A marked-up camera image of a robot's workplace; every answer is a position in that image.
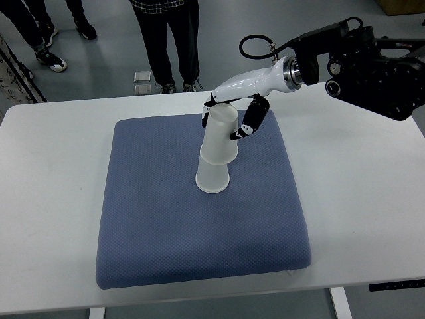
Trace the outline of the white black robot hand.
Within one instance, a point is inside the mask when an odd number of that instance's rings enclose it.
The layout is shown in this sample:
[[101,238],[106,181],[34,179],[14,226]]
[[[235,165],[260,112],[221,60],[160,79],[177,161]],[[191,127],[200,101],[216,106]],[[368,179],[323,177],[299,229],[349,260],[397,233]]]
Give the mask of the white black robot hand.
[[293,56],[281,58],[274,66],[239,74],[215,88],[203,106],[202,127],[207,125],[212,108],[220,103],[230,103],[251,98],[242,124],[231,133],[231,140],[245,138],[256,132],[263,122],[270,104],[266,97],[273,91],[291,93],[301,88],[303,80],[298,62]]

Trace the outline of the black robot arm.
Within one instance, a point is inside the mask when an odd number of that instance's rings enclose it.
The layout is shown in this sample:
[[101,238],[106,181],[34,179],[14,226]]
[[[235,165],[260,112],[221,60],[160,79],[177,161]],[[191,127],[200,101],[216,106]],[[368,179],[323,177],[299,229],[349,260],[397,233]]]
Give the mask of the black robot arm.
[[289,41],[301,79],[319,81],[319,55],[328,54],[328,95],[403,121],[424,105],[424,40],[376,38],[371,26],[349,28],[347,19]]

